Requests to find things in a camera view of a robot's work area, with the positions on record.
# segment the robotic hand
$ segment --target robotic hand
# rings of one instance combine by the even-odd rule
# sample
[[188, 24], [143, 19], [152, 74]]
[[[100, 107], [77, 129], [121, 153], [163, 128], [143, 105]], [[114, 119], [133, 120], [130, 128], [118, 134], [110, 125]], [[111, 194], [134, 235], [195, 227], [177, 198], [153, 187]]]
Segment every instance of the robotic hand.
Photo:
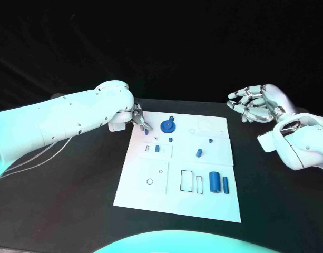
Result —
[[139, 100], [121, 81], [104, 82], [94, 90], [0, 112], [0, 177], [30, 151], [108, 123], [110, 131], [131, 122], [152, 130]]
[[277, 151], [284, 164], [300, 170], [310, 166], [323, 169], [323, 117], [297, 113], [296, 107], [280, 88], [273, 85], [252, 86], [228, 95], [242, 97], [228, 106], [242, 114], [242, 122], [271, 122], [273, 131], [258, 136], [265, 152]]

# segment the blue object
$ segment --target blue object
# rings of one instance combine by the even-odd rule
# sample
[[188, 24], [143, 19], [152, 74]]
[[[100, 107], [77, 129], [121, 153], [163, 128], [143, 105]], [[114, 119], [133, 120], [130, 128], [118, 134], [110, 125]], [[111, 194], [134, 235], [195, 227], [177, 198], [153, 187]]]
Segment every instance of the blue object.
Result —
[[140, 252], [244, 252], [277, 253], [238, 239], [182, 230], [163, 230], [140, 233], [108, 244], [95, 253]]
[[215, 171], [209, 172], [209, 191], [214, 193], [221, 192], [219, 173]]
[[173, 116], [169, 117], [169, 120], [163, 121], [160, 128], [165, 133], [172, 133], [175, 131], [176, 126]]
[[203, 150], [202, 150], [202, 149], [198, 149], [198, 154], [196, 154], [198, 157], [201, 157], [202, 152], [203, 152]]
[[222, 178], [222, 180], [224, 180], [224, 192], [225, 192], [225, 194], [228, 194], [229, 193], [229, 190], [228, 190], [228, 178]]

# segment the small blue piece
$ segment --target small blue piece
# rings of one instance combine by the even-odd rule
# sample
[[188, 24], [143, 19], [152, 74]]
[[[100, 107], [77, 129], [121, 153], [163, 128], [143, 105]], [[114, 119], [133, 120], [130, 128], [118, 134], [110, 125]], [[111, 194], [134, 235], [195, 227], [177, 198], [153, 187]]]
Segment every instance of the small blue piece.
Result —
[[202, 152], [203, 152], [203, 150], [202, 150], [202, 149], [198, 149], [198, 154], [196, 154], [198, 157], [201, 157]]
[[169, 117], [169, 120], [163, 121], [160, 128], [165, 133], [172, 133], [175, 131], [176, 126], [173, 116]]
[[224, 180], [224, 192], [225, 192], [225, 194], [228, 194], [229, 193], [229, 190], [228, 190], [228, 178], [222, 178], [222, 180]]
[[219, 173], [215, 171], [209, 172], [209, 191], [212, 193], [221, 192]]

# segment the paper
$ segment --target paper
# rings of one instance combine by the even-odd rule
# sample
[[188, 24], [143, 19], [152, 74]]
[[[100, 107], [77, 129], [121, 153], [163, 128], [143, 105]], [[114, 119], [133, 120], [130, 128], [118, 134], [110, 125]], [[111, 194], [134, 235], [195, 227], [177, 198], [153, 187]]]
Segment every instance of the paper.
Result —
[[[170, 116], [176, 130], [163, 133]], [[160, 112], [144, 112], [144, 118], [153, 130], [146, 135], [133, 129], [114, 206], [241, 222], [226, 119]], [[192, 171], [192, 192], [180, 191], [182, 171]], [[228, 177], [229, 194], [209, 191], [211, 171]]]

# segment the blue cylinder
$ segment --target blue cylinder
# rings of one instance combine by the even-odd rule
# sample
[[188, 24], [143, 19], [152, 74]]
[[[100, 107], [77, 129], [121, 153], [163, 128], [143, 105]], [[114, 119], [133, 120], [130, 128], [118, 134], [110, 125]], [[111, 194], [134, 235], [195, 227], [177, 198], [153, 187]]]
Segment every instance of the blue cylinder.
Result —
[[225, 192], [225, 194], [228, 194], [229, 193], [229, 190], [228, 190], [228, 178], [222, 178], [222, 180], [224, 180], [224, 192]]
[[221, 192], [219, 173], [215, 171], [209, 172], [209, 191], [214, 193]]
[[202, 152], [203, 152], [203, 150], [202, 150], [202, 149], [198, 149], [198, 154], [196, 154], [198, 157], [201, 157]]

